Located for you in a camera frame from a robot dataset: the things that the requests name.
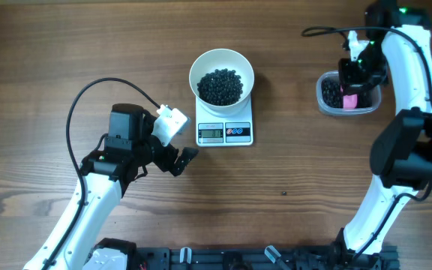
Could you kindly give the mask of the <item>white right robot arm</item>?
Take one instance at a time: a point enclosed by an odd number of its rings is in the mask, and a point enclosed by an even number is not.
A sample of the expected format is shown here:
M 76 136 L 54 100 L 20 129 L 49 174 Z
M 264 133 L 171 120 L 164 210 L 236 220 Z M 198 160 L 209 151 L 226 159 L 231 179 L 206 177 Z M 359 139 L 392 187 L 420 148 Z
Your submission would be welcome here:
M 370 151 L 373 178 L 355 217 L 343 228 L 344 262 L 377 254 L 399 213 L 432 191 L 431 21 L 423 9 L 375 1 L 361 27 L 345 28 L 349 58 L 339 61 L 345 95 L 368 92 L 391 82 L 396 113 Z

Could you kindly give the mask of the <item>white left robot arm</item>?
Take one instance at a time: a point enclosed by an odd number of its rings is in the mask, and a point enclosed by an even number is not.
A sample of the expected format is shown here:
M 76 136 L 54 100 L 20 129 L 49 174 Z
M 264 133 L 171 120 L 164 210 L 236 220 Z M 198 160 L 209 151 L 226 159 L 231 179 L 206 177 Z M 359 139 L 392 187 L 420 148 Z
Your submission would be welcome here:
M 179 176 L 197 156 L 195 148 L 178 150 L 170 143 L 188 122 L 180 110 L 165 105 L 157 115 L 134 104 L 113 105 L 108 132 L 76 166 L 79 182 L 73 196 L 25 268 L 82 269 L 105 220 L 129 184 L 146 176 L 147 165 Z

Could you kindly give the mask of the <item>pink scoop blue handle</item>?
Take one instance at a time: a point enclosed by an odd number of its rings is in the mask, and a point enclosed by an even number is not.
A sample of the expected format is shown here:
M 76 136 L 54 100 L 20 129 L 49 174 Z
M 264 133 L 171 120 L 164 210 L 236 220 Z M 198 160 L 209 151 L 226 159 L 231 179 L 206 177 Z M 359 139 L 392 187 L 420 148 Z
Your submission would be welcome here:
M 342 107 L 345 110 L 354 110 L 358 106 L 358 95 L 357 94 L 344 95 L 343 87 L 340 87 L 340 91 L 342 94 Z

